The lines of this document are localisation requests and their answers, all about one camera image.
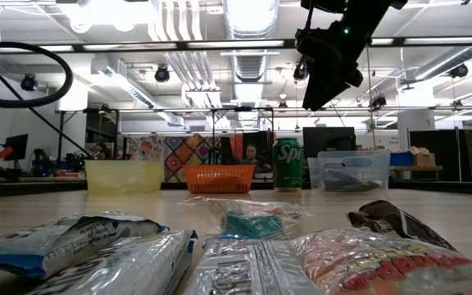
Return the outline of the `white blue Hershey's bar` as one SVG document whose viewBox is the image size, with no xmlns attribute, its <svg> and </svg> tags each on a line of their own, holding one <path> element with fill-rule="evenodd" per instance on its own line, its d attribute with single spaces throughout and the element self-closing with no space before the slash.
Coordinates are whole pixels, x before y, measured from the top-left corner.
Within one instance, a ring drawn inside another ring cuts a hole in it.
<svg viewBox="0 0 472 295">
<path fill-rule="evenodd" d="M 26 295 L 172 295 L 193 258 L 193 230 L 123 238 Z"/>
<path fill-rule="evenodd" d="M 121 238 L 148 236 L 169 228 L 120 211 L 63 217 L 0 236 L 0 270 L 47 279 Z"/>
<path fill-rule="evenodd" d="M 323 295 L 285 241 L 212 239 L 184 295 Z"/>
</svg>

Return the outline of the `black partition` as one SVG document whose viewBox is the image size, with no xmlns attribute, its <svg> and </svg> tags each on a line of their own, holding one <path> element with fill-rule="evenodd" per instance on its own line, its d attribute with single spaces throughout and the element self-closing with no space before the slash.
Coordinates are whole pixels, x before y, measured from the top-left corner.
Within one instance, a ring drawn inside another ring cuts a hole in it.
<svg viewBox="0 0 472 295">
<path fill-rule="evenodd" d="M 442 166 L 442 170 L 438 172 L 440 181 L 460 180 L 458 145 L 454 129 L 411 131 L 409 139 L 411 146 L 427 148 L 435 155 L 435 164 Z"/>
</svg>

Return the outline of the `person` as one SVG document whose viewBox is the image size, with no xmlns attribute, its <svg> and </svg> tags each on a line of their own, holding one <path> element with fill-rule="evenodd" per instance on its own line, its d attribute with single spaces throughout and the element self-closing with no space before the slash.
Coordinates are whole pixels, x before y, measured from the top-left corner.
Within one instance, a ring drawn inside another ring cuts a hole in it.
<svg viewBox="0 0 472 295">
<path fill-rule="evenodd" d="M 246 146 L 245 156 L 240 163 L 242 165 L 254 166 L 254 173 L 263 174 L 272 171 L 272 167 L 269 164 L 258 160 L 257 149 L 254 144 L 250 143 Z"/>
<path fill-rule="evenodd" d="M 93 158 L 96 160 L 110 160 L 111 150 L 105 143 L 96 143 L 93 146 Z"/>
</svg>

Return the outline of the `black aluminium rig frame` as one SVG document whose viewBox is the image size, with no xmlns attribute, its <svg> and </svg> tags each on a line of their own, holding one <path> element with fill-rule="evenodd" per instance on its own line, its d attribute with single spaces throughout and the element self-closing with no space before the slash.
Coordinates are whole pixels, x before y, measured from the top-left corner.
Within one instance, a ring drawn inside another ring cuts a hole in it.
<svg viewBox="0 0 472 295">
<path fill-rule="evenodd" d="M 175 42 L 150 42 L 150 43 L 102 43 L 102 44 L 29 44 L 20 42 L 0 42 L 0 54 L 39 54 L 54 60 L 64 71 L 65 81 L 63 85 L 53 94 L 49 94 L 45 97 L 35 98 L 33 100 L 5 100 L 0 98 L 0 108 L 34 108 L 42 107 L 51 103 L 54 103 L 61 98 L 65 97 L 69 91 L 73 88 L 75 73 L 69 66 L 68 62 L 63 59 L 60 54 L 90 54 L 90 53 L 116 53 L 116 52 L 200 52 L 200 51 L 219 51 L 219 50 L 270 50 L 270 49 L 293 49 L 295 48 L 296 39 L 271 39 L 271 40 L 258 40 L 251 39 L 248 41 L 239 40 L 215 40 L 215 41 L 175 41 Z M 453 107 L 395 107 L 396 111 L 420 111 L 420 110 L 431 110 L 431 111 L 472 111 L 472 105 L 469 106 L 453 106 Z M 183 112 L 195 112 L 193 109 L 185 109 Z M 274 112 L 274 108 L 271 107 L 235 107 L 235 108 L 206 108 L 203 112 L 214 113 L 216 111 L 271 111 Z M 178 108 L 149 108 L 144 110 L 112 110 L 118 114 L 124 112 L 142 113 L 142 112 L 178 112 Z"/>
</svg>

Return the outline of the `large black screen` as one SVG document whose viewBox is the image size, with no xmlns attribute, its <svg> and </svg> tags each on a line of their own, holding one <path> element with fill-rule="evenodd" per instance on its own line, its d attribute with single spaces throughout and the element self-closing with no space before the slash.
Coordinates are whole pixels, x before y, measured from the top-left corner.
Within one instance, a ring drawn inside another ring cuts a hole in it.
<svg viewBox="0 0 472 295">
<path fill-rule="evenodd" d="M 317 157 L 319 152 L 355 151 L 356 135 L 352 127 L 304 127 L 304 157 Z"/>
</svg>

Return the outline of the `cardboard box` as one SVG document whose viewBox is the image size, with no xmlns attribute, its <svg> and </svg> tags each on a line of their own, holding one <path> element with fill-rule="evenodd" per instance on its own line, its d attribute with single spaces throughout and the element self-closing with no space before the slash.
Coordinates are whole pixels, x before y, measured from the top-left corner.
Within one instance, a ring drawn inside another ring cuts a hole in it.
<svg viewBox="0 0 472 295">
<path fill-rule="evenodd" d="M 435 167 L 435 154 L 426 147 L 412 146 L 410 153 L 413 155 L 413 166 L 418 167 Z"/>
</svg>

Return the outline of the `silver ceiling duct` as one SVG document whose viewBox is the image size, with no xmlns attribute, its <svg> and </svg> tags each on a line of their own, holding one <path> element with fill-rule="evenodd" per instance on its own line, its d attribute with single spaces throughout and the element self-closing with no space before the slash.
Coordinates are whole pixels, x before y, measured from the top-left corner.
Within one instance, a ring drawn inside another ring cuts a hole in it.
<svg viewBox="0 0 472 295">
<path fill-rule="evenodd" d="M 222 0 L 227 39 L 273 39 L 279 16 L 279 0 Z M 236 51 L 230 58 L 234 98 L 240 107 L 259 106 L 264 91 L 266 50 Z"/>
</svg>

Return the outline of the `wooden shelf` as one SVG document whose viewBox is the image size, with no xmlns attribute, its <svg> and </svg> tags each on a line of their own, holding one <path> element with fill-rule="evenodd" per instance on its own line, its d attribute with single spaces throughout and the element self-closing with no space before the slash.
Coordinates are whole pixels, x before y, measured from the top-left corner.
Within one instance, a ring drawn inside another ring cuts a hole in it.
<svg viewBox="0 0 472 295">
<path fill-rule="evenodd" d="M 439 180 L 439 172 L 442 166 L 391 166 L 390 171 L 396 180 L 412 180 L 414 172 L 433 172 L 433 180 Z"/>
</svg>

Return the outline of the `red Ring Pop gummy packet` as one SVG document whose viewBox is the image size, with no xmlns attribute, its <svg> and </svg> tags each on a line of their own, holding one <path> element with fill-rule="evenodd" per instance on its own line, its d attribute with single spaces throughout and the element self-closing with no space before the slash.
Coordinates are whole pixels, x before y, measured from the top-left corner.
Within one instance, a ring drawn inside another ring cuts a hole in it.
<svg viewBox="0 0 472 295">
<path fill-rule="evenodd" d="M 324 229 L 291 241 L 324 295 L 463 295 L 472 260 L 417 240 L 354 229 Z"/>
</svg>

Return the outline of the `teal gummy candy packet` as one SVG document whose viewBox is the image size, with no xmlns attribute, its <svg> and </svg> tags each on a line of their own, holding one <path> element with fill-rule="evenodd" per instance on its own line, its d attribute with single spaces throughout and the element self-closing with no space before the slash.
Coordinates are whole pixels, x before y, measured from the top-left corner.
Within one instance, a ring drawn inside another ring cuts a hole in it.
<svg viewBox="0 0 472 295">
<path fill-rule="evenodd" d="M 303 233 L 302 222 L 312 214 L 292 202 L 196 196 L 180 203 L 198 206 L 210 225 L 208 238 L 289 240 Z"/>
</svg>

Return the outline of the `green Sprite can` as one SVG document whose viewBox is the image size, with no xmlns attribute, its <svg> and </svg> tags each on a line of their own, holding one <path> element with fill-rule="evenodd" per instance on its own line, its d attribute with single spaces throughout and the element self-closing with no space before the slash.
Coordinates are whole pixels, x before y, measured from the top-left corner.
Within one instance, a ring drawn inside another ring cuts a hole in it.
<svg viewBox="0 0 472 295">
<path fill-rule="evenodd" d="M 295 191 L 302 188 L 302 147 L 296 138 L 277 138 L 273 146 L 275 189 Z"/>
</svg>

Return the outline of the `colourful patchwork panel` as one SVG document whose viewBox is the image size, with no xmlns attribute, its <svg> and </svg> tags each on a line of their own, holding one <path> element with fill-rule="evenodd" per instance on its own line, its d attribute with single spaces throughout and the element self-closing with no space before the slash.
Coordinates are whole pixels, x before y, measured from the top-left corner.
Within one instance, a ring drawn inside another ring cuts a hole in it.
<svg viewBox="0 0 472 295">
<path fill-rule="evenodd" d="M 163 181 L 183 183 L 186 181 L 185 166 L 217 164 L 220 161 L 220 148 L 220 137 L 203 137 L 200 134 L 165 137 Z"/>
</svg>

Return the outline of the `yellow plastic basket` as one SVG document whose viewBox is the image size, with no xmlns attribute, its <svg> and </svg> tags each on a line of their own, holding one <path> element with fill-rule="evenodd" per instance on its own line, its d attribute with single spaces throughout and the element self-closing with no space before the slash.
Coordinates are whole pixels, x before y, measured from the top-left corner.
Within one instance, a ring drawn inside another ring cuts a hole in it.
<svg viewBox="0 0 472 295">
<path fill-rule="evenodd" d="M 89 194 L 142 194 L 159 191 L 164 166 L 151 161 L 87 160 Z"/>
</svg>

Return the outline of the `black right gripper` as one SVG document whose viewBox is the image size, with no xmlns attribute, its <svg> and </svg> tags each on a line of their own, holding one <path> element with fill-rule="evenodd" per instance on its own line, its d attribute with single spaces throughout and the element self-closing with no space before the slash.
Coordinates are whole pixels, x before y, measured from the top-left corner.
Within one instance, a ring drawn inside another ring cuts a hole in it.
<svg viewBox="0 0 472 295">
<path fill-rule="evenodd" d="M 322 49 L 314 58 L 302 107 L 317 111 L 349 88 L 359 87 L 363 75 L 357 60 L 370 41 L 362 29 L 349 24 L 332 24 L 328 29 L 316 28 Z"/>
</svg>

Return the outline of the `clear plastic bin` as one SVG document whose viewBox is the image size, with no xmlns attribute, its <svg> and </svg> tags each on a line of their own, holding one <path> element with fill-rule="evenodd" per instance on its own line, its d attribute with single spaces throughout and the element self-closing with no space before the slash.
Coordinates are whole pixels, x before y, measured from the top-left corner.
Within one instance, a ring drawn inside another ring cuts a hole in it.
<svg viewBox="0 0 472 295">
<path fill-rule="evenodd" d="M 389 151 L 332 151 L 319 152 L 308 158 L 312 189 L 323 190 L 327 170 L 342 170 L 361 180 L 380 180 L 388 189 L 390 171 Z"/>
</svg>

